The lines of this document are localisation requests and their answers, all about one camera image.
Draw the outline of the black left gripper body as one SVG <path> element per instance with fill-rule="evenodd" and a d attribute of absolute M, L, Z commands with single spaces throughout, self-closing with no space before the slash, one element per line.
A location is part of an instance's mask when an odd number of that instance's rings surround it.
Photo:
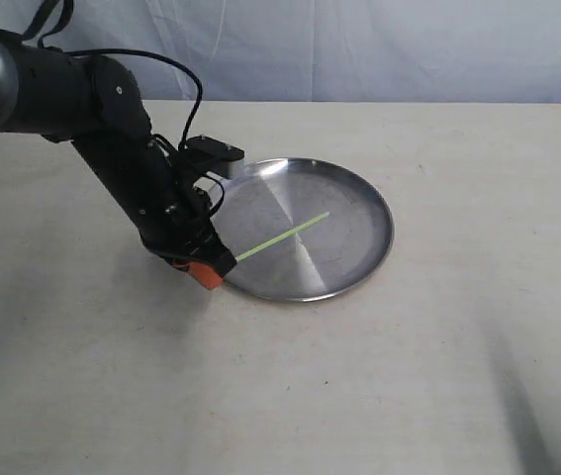
<path fill-rule="evenodd" d="M 208 204 L 187 172 L 170 165 L 157 145 L 121 132 L 80 136 L 72 145 L 123 209 L 142 244 L 157 255 L 211 255 Z"/>

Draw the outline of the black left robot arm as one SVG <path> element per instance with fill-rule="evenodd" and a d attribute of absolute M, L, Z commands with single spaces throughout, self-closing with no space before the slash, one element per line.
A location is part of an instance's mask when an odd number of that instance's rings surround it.
<path fill-rule="evenodd" d="M 0 133 L 70 143 L 137 228 L 143 246 L 204 287 L 235 267 L 212 224 L 219 204 L 198 186 L 230 178 L 243 151 L 209 137 L 156 134 L 139 86 L 103 53 L 29 47 L 0 31 Z"/>

